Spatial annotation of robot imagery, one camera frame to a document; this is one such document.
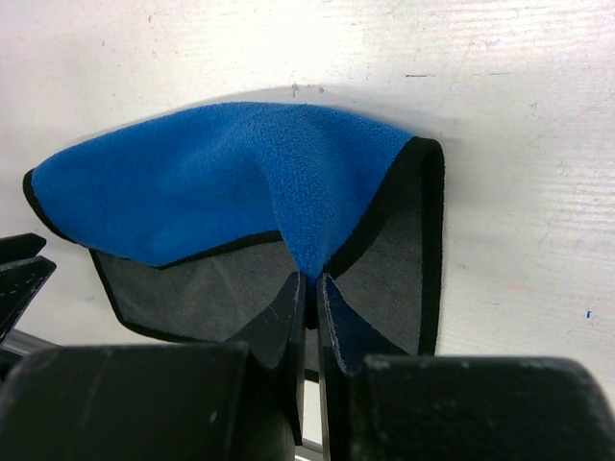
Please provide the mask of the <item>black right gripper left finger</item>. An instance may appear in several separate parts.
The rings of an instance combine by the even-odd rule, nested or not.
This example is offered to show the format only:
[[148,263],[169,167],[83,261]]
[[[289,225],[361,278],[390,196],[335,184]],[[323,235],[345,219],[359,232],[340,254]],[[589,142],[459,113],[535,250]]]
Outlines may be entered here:
[[306,281],[221,343],[65,347],[1,390],[5,460],[290,460],[302,442]]

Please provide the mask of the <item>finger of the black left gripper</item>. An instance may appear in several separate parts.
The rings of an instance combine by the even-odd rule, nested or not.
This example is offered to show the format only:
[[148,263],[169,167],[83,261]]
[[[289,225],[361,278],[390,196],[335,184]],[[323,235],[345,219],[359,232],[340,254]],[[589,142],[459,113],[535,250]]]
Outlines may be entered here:
[[1,343],[57,268],[39,254],[46,243],[34,233],[1,239]]

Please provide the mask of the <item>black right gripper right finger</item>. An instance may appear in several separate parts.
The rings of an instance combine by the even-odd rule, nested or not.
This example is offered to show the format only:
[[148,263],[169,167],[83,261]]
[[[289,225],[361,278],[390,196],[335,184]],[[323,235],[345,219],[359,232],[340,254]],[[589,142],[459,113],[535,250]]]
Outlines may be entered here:
[[614,416],[577,362],[407,355],[318,280],[327,460],[610,460]]

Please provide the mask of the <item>blue microfiber towel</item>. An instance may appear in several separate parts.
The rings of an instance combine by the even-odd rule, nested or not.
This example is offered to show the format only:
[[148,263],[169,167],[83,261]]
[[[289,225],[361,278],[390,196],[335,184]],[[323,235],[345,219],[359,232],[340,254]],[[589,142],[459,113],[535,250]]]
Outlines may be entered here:
[[435,350],[444,207],[441,145],[323,106],[181,110],[64,149],[25,198],[86,248],[119,323],[222,341],[291,273],[335,282],[397,347]]

